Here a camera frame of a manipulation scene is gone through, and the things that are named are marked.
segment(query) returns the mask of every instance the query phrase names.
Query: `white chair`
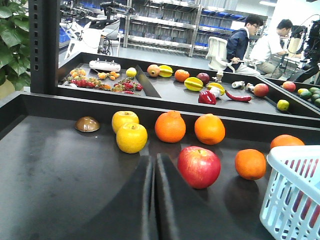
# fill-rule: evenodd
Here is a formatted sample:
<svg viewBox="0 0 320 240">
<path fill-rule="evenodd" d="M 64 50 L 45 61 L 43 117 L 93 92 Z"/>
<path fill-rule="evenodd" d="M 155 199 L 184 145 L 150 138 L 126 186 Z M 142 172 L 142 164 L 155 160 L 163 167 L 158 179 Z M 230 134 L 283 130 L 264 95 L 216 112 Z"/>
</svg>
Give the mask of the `white chair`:
<svg viewBox="0 0 320 240">
<path fill-rule="evenodd" d="M 209 68 L 223 71 L 229 67 L 235 73 L 235 69 L 231 66 L 232 62 L 227 60 L 227 42 L 222 38 L 210 36 L 208 54 L 205 58 L 210 60 Z"/>
</svg>

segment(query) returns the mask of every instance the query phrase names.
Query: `white shirt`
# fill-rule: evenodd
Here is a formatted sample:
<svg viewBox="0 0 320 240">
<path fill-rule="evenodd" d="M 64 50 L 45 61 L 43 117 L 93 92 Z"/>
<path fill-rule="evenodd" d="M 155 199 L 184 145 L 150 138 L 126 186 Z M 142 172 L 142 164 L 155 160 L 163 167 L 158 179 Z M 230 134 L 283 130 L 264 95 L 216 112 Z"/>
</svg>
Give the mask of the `white shirt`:
<svg viewBox="0 0 320 240">
<path fill-rule="evenodd" d="M 253 60 L 255 64 L 261 64 L 268 60 L 271 54 L 276 54 L 281 51 L 283 51 L 283 49 L 280 45 L 280 36 L 277 33 L 264 35 L 254 45 L 250 53 L 250 59 Z"/>
</svg>

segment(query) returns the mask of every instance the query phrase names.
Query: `white basket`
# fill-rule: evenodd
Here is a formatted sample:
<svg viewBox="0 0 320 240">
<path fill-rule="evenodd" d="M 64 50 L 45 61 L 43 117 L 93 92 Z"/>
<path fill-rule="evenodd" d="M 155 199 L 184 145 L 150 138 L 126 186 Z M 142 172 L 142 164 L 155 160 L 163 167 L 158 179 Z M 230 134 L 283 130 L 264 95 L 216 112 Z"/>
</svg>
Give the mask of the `white basket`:
<svg viewBox="0 0 320 240">
<path fill-rule="evenodd" d="M 320 240 L 320 145 L 278 146 L 260 212 L 276 240 Z"/>
</svg>

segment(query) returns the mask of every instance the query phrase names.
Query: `orange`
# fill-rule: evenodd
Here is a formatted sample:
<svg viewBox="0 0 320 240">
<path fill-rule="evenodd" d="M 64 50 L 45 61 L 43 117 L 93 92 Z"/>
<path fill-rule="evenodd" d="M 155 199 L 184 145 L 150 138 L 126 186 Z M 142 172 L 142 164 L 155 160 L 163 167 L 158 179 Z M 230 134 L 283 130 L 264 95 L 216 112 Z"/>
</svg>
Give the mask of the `orange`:
<svg viewBox="0 0 320 240">
<path fill-rule="evenodd" d="M 194 132 L 198 140 L 207 145 L 220 143 L 226 135 L 221 119 L 212 113 L 204 114 L 195 121 Z"/>
<path fill-rule="evenodd" d="M 304 146 L 305 143 L 299 138 L 287 134 L 279 135 L 275 137 L 271 144 L 270 149 L 279 146 Z"/>
<path fill-rule="evenodd" d="M 178 82 L 183 83 L 188 77 L 190 77 L 190 74 L 183 69 L 179 69 L 175 71 L 174 77 Z"/>
<path fill-rule="evenodd" d="M 186 123 L 179 111 L 162 113 L 156 120 L 154 131 L 156 136 L 165 143 L 177 143 L 186 134 Z"/>
<path fill-rule="evenodd" d="M 234 166 L 242 178 L 257 180 L 266 174 L 267 161 L 264 154 L 258 150 L 245 149 L 236 154 Z"/>
</svg>

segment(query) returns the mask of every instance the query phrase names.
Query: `man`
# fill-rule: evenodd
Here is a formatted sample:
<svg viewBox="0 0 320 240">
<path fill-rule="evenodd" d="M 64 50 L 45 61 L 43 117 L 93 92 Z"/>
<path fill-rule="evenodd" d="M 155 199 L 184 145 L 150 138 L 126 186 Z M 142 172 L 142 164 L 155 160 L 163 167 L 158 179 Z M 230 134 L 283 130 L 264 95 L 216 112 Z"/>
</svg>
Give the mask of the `man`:
<svg viewBox="0 0 320 240">
<path fill-rule="evenodd" d="M 245 53 L 248 48 L 250 36 L 256 35 L 260 26 L 264 24 L 262 18 L 258 15 L 249 15 L 246 18 L 243 28 L 233 31 L 230 35 L 228 42 L 226 44 L 227 50 L 227 60 L 232 62 L 232 67 L 235 69 L 237 74 L 260 76 L 260 73 L 241 62 L 244 59 Z M 227 67 L 225 72 L 232 72 L 232 70 Z"/>
<path fill-rule="evenodd" d="M 288 37 L 293 24 L 289 19 L 283 19 L 276 27 L 276 31 L 261 37 L 254 45 L 250 54 L 250 59 L 256 68 L 263 73 L 265 78 L 278 79 L 283 72 L 279 67 L 268 62 L 272 54 L 282 56 L 288 52 L 281 47 L 281 38 Z"/>
</svg>

